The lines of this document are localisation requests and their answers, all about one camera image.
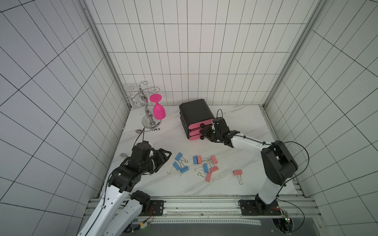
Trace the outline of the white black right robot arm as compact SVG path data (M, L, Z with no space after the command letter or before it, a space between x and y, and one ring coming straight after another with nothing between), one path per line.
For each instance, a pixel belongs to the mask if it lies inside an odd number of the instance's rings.
M206 127L201 135L214 143L222 143L250 153L260 153L266 175L261 191L255 197L256 209L266 210L276 201L285 183L298 170L298 165L281 141L267 144L241 134L239 131L220 131Z

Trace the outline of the pink top drawer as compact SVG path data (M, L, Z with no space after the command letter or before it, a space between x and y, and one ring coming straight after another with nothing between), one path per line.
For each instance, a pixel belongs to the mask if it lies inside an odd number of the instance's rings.
M208 119L208 120L205 120L205 121L190 124L188 126L188 129L194 130L194 129L204 128L207 125L212 125L212 119Z

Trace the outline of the pink binder clip lone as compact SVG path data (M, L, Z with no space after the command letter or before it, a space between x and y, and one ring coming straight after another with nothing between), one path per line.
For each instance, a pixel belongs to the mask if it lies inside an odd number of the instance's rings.
M243 182L242 182L242 175L243 175L242 170L234 170L233 175L237 177L239 184L242 185L243 184Z

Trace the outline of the pink binder clip bottom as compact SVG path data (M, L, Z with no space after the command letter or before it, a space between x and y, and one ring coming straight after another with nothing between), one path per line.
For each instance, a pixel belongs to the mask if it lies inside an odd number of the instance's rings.
M200 176L200 177L203 177L205 179L205 181L208 182L208 183L211 181L212 173L200 173L200 172L198 172L197 175Z

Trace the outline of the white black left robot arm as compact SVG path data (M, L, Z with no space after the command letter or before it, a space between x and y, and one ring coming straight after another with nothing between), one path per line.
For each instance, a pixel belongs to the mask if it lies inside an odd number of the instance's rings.
M110 174L103 196L78 235L120 236L138 216L153 212L150 195L133 189L143 175L159 171L171 155L148 141L135 144L131 156Z

